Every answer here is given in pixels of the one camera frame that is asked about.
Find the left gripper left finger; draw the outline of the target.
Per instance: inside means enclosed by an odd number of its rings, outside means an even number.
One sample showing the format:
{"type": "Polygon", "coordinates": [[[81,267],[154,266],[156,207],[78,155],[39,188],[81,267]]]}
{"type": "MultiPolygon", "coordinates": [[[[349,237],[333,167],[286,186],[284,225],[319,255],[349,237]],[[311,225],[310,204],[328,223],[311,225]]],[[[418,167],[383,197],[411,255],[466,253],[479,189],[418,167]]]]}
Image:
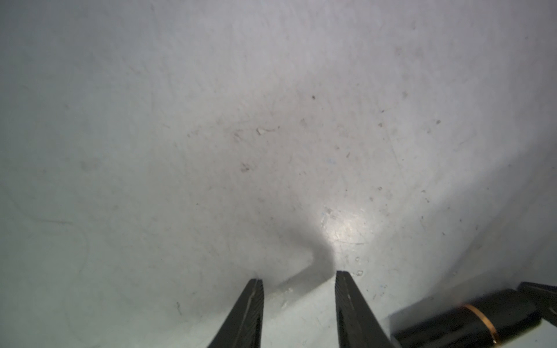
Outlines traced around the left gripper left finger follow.
{"type": "Polygon", "coordinates": [[[208,348],[259,348],[263,327],[264,287],[250,279],[208,348]]]}

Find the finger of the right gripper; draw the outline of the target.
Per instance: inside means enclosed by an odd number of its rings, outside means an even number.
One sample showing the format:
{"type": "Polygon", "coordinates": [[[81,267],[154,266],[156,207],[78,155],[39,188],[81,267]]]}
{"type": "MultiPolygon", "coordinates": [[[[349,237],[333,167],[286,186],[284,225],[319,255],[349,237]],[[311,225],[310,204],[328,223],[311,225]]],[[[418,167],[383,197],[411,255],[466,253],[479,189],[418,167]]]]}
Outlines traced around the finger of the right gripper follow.
{"type": "Polygon", "coordinates": [[[557,326],[557,290],[555,286],[522,282],[519,284],[518,291],[535,305],[542,319],[557,326]]]}

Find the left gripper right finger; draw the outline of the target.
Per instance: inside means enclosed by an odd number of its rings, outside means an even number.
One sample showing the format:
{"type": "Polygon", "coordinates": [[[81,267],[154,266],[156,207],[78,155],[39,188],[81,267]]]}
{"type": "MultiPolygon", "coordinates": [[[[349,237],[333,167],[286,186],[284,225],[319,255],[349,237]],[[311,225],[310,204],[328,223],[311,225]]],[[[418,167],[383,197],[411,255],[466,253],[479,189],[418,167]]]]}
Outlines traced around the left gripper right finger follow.
{"type": "Polygon", "coordinates": [[[393,347],[347,271],[336,272],[335,305],[340,348],[393,347]]]}

